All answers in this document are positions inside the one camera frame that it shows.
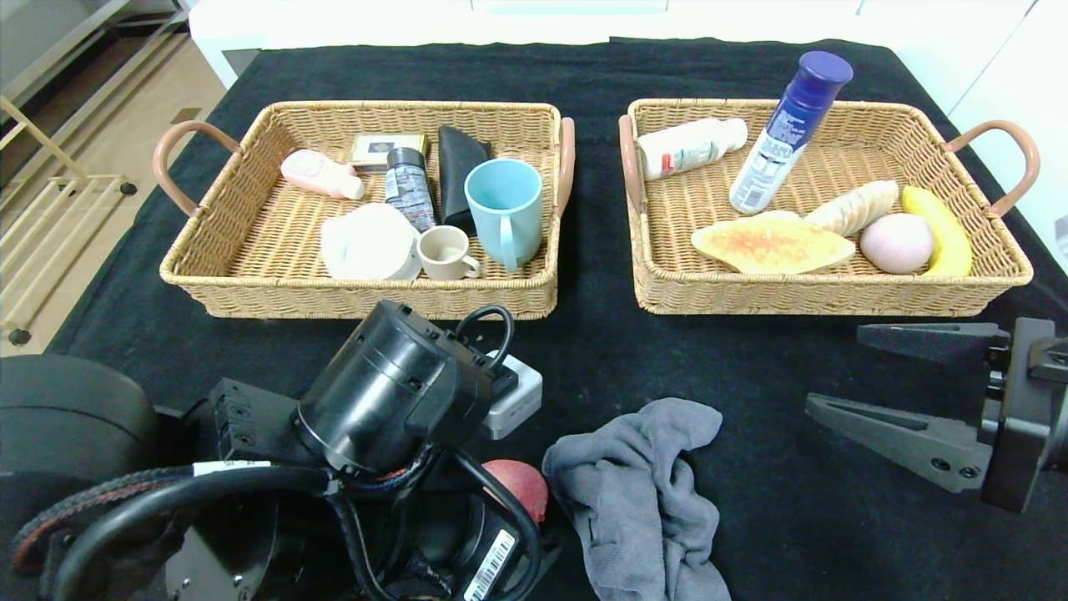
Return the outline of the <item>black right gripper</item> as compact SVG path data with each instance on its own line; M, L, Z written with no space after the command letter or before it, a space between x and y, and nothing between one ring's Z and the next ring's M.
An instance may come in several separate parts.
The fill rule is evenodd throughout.
M989 364L1010 349L993 446L962 420L808 393L806 414L821 426L951 493L981 488L985 503L1014 513L1045 472L1065 474L1067 366L1054 322L1020 318L1012 336L993 323L859 325L857 342L945 366Z

